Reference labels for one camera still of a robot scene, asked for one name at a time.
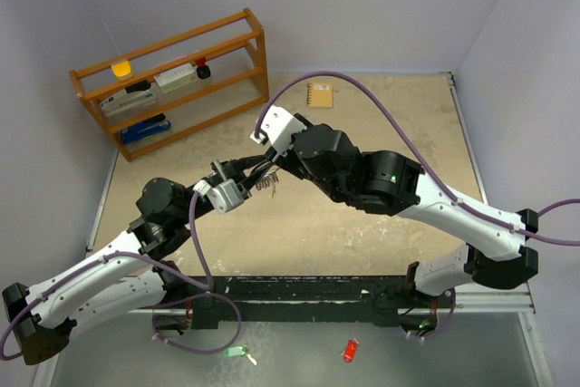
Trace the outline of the silver metal keyring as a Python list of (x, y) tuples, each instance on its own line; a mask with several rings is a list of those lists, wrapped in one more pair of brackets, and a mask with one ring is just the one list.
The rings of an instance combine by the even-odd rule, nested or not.
[(266, 173), (262, 178), (260, 178), (255, 185), (256, 190), (262, 189), (276, 189), (276, 185), (279, 182), (279, 178), (275, 172)]

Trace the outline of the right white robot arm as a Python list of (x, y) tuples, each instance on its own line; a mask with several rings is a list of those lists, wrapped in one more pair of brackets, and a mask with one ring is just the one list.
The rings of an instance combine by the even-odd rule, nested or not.
[(538, 253), (520, 233), (537, 229), (534, 212), (501, 211), (455, 190), (444, 193), (419, 163), (393, 151), (360, 152), (343, 131), (281, 108), (262, 129), (281, 155), (277, 165), (311, 181), (330, 200), (415, 220), (462, 241), (445, 256), (409, 265), (402, 292), (410, 305), (424, 306), (470, 282), (514, 289), (537, 274)]

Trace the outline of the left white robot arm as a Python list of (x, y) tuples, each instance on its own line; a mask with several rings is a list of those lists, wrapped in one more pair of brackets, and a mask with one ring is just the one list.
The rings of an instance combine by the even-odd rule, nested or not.
[(2, 360), (43, 363), (75, 335), (107, 319), (137, 308), (182, 304), (190, 286), (212, 296), (215, 285), (207, 261), (200, 262), (205, 278), (199, 281), (166, 258), (188, 239), (201, 255), (196, 218), (242, 205), (271, 166), (257, 155), (215, 161), (212, 173), (191, 187), (150, 180), (137, 201), (140, 217), (106, 247), (40, 284), (14, 283), (3, 291), (9, 325), (1, 340), (14, 337), (19, 351), (3, 353)]

